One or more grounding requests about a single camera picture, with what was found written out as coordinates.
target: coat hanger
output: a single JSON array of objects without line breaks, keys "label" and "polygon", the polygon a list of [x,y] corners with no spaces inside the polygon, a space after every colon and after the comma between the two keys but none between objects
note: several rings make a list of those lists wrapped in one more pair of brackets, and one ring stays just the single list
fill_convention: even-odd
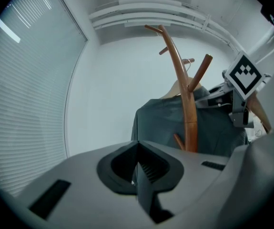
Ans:
[{"label": "coat hanger", "polygon": [[197,115],[193,91],[209,67],[210,62],[212,61],[212,56],[206,54],[195,77],[189,81],[189,76],[185,69],[183,60],[181,59],[180,54],[165,27],[163,25],[159,25],[158,28],[155,28],[145,25],[145,28],[162,35],[166,47],[161,50],[159,54],[161,55],[169,51],[178,78],[179,90],[183,101],[185,140],[183,143],[177,134],[174,134],[174,138],[182,150],[197,152]]}]

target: black slot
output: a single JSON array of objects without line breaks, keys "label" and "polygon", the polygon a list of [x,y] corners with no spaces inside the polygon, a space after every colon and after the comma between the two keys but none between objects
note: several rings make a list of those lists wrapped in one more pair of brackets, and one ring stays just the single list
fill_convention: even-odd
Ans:
[{"label": "black slot", "polygon": [[169,163],[147,148],[138,151],[139,163],[151,183],[162,178],[169,170]]},{"label": "black slot", "polygon": [[215,93],[215,92],[217,92],[218,90],[220,90],[221,89],[221,87],[220,86],[218,86],[218,87],[215,87],[215,88],[213,88],[213,89],[211,89],[211,90],[209,90],[209,93]]},{"label": "black slot", "polygon": [[221,164],[210,162],[210,161],[203,161],[202,165],[215,170],[220,170],[220,171],[222,171],[226,167],[225,165],[221,165]]},{"label": "black slot", "polygon": [[247,109],[245,109],[244,115],[243,115],[243,124],[248,125],[248,121],[249,121],[249,112]]},{"label": "black slot", "polygon": [[117,176],[130,183],[137,163],[137,146],[132,146],[111,161],[111,168]]},{"label": "black slot", "polygon": [[70,182],[57,180],[38,200],[30,206],[34,214],[46,219],[70,186]]},{"label": "black slot", "polygon": [[138,202],[152,220],[155,223],[160,223],[171,218],[173,214],[168,210],[162,209],[157,193],[152,188],[152,182],[148,179],[140,163],[138,163],[138,181]]}]

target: gray surface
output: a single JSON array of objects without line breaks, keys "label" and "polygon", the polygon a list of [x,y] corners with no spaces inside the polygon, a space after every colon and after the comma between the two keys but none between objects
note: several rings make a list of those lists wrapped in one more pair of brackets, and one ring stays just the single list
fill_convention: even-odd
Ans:
[{"label": "gray surface", "polygon": [[233,121],[235,127],[254,128],[253,119],[248,117],[248,123],[244,125],[244,111],[247,102],[240,96],[240,94],[233,91],[233,105],[232,113],[229,113],[230,119]]},{"label": "gray surface", "polygon": [[119,195],[99,179],[99,160],[125,144],[72,156],[28,185],[18,196],[30,206],[57,179],[71,182],[47,221],[62,228],[144,228],[154,225],[136,196]]},{"label": "gray surface", "polygon": [[[199,99],[209,92],[201,87],[194,91]],[[196,109],[198,121],[198,152],[230,157],[233,150],[247,144],[244,128],[234,127],[227,106],[214,109]],[[183,107],[180,96],[168,99],[151,99],[135,116],[132,140],[152,141],[179,148],[173,134],[184,140]]]},{"label": "gray surface", "polygon": [[194,203],[220,175],[220,170],[202,166],[203,161],[221,165],[226,165],[228,162],[226,157],[183,152],[153,142],[147,143],[166,152],[183,164],[184,174],[175,189],[172,192],[158,194],[162,208],[168,209],[174,214],[180,213],[184,208]]},{"label": "gray surface", "polygon": [[227,201],[239,175],[247,146],[237,147],[219,177],[189,207],[157,226],[159,229],[214,228],[216,219]]},{"label": "gray surface", "polygon": [[[47,221],[63,228],[228,228],[247,218],[274,190],[274,133],[249,146],[237,147],[230,159],[194,154],[148,144],[179,159],[184,174],[175,189],[158,195],[174,214],[154,224],[135,196],[111,192],[98,178],[96,166],[128,143],[73,156],[24,189],[18,202],[30,206],[57,179],[72,183]],[[226,164],[223,171],[201,166],[205,160]]]}]

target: black opening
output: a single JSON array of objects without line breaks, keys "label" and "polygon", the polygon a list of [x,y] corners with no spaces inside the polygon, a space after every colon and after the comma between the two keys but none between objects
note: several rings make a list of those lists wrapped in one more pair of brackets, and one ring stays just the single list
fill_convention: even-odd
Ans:
[{"label": "black opening", "polygon": [[70,182],[57,180],[33,205],[30,210],[46,219],[70,186]]},{"label": "black opening", "polygon": [[247,109],[245,109],[244,115],[243,115],[243,124],[248,125],[248,121],[249,121],[249,112]]},{"label": "black opening", "polygon": [[135,141],[103,157],[98,163],[97,173],[110,190],[136,195],[141,207],[155,223],[173,216],[162,209],[157,194],[176,187],[183,176],[183,165],[165,152]]},{"label": "black opening", "polygon": [[232,104],[231,93],[224,94],[217,98],[208,99],[209,106],[216,106],[218,104]]},{"label": "black opening", "polygon": [[212,88],[211,90],[209,90],[209,93],[214,93],[214,92],[217,92],[219,89],[221,89],[221,87],[220,87],[220,86],[215,87],[215,88]]}]

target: window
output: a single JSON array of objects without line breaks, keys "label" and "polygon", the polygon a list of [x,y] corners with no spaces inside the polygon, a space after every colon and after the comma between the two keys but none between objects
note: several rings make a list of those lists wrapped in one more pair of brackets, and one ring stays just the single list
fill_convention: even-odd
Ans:
[{"label": "window", "polygon": [[12,0],[0,15],[0,188],[17,195],[64,160],[64,113],[86,43],[61,0]]}]

